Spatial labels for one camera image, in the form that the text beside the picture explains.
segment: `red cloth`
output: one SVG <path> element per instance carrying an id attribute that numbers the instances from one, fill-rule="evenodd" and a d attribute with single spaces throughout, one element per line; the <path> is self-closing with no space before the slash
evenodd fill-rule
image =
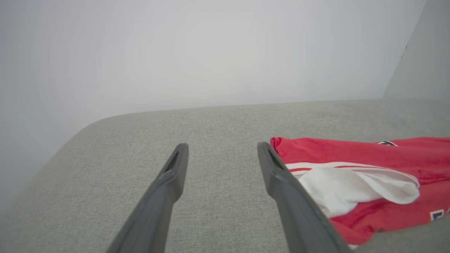
<path id="1" fill-rule="evenodd" d="M 394 231 L 426 224 L 450 213 L 450 138 L 363 143 L 273 137 L 270 145 L 285 164 L 361 163 L 408 173 L 419 180 L 420 196 L 411 204 L 378 199 L 359 203 L 348 214 L 331 218 L 348 244 L 361 245 L 379 230 Z"/>

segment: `white stripe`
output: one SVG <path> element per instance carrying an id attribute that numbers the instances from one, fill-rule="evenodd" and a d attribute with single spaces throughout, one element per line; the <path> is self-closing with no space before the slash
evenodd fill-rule
<path id="1" fill-rule="evenodd" d="M 330 163 L 288 163 L 285 164 L 286 168 L 289 170 L 299 169 L 299 168 L 323 168 L 323 167 L 338 167 L 338 166 L 362 166 L 362 167 L 370 167 L 370 168 L 383 168 L 368 164 L 361 163 L 348 163 L 348 162 L 330 162 Z"/>
<path id="2" fill-rule="evenodd" d="M 339 167 L 339 166 L 359 166 L 359 167 L 346 167 L 346 168 L 340 168 L 340 169 L 347 169 L 347 170 L 351 170 L 351 171 L 365 171 L 365 170 L 376 170 L 376 171 L 390 171 L 390 172 L 396 172 L 398 174 L 402 174 L 404 176 L 409 177 L 410 179 L 412 179 L 415 184 L 417 185 L 417 187 L 420 186 L 419 180 L 410 174 L 407 173 L 403 173 L 400 171 L 396 171 L 393 169 L 389 169 L 389 168 L 383 168 L 383 167 L 378 167 L 378 166 L 373 166 L 373 165 L 368 165 L 368 164 L 361 164 L 361 163 L 348 163 L 348 162 L 330 162 L 330 163 L 288 163 L 286 164 L 286 168 L 289 170 L 292 169 L 299 169 L 299 168 L 310 168 L 310 169 L 315 169 L 315 168 L 324 168 L 324 167 Z M 296 171 L 296 172 L 291 172 L 293 176 L 302 176 L 303 174 L 309 172 L 310 170 L 303 170 L 303 171 Z"/>

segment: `white wall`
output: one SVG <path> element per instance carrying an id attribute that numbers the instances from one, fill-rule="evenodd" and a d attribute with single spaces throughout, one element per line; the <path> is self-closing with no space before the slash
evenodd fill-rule
<path id="1" fill-rule="evenodd" d="M 429 0 L 385 97 L 450 102 L 450 1 Z"/>
<path id="2" fill-rule="evenodd" d="M 0 3 L 0 207 L 99 119 L 381 98 L 425 0 Z"/>

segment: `gray fabric surface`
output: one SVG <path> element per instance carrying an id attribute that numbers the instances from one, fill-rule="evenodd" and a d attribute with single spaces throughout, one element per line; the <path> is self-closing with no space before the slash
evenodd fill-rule
<path id="1" fill-rule="evenodd" d="M 190 155 L 166 252 L 287 252 L 256 145 L 273 136 L 375 142 L 450 136 L 429 101 L 329 101 L 110 117 L 70 139 L 3 213 L 0 252 L 104 252 L 180 142 Z M 380 233 L 357 252 L 447 252 L 450 219 Z"/>

